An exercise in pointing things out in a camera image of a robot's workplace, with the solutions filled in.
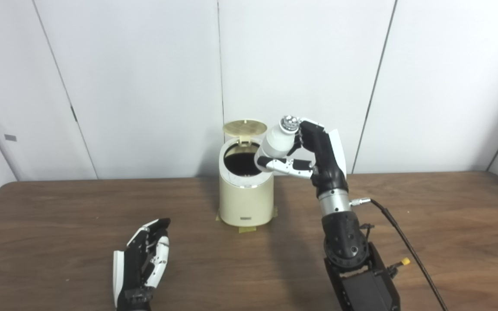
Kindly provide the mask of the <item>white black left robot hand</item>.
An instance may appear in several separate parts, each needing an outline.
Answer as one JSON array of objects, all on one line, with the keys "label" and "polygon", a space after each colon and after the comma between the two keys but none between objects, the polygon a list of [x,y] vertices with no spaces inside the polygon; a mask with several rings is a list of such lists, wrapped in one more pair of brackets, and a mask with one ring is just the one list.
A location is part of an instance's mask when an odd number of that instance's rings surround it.
[{"label": "white black left robot hand", "polygon": [[113,301],[117,311],[150,311],[169,260],[170,218],[141,226],[126,249],[113,252]]}]

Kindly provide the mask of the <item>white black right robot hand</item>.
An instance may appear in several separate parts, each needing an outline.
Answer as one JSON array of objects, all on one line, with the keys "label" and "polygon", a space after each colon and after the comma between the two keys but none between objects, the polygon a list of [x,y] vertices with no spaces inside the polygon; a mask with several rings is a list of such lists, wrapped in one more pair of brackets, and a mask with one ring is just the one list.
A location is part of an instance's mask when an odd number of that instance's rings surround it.
[{"label": "white black right robot hand", "polygon": [[287,115],[265,134],[254,162],[262,172],[310,179],[316,196],[348,192],[346,162],[338,130],[307,118]]}]

